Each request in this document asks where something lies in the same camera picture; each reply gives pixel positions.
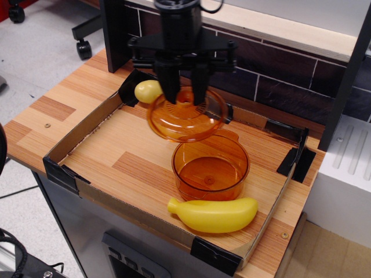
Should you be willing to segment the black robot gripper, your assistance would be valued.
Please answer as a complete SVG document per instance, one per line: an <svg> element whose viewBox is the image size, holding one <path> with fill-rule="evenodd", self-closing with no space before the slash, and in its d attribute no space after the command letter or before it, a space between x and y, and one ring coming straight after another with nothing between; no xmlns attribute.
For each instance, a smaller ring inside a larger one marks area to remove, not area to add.
<svg viewBox="0 0 371 278"><path fill-rule="evenodd" d="M180 91L179 70L191 70L194 105L204 102L210 72L233 72L237 44L215 36L202 26L202 12L218 12L202 7L201 1L155 1L160 12L161 32L132 38L134 66L154 68L168 102L175 104Z"/></svg>

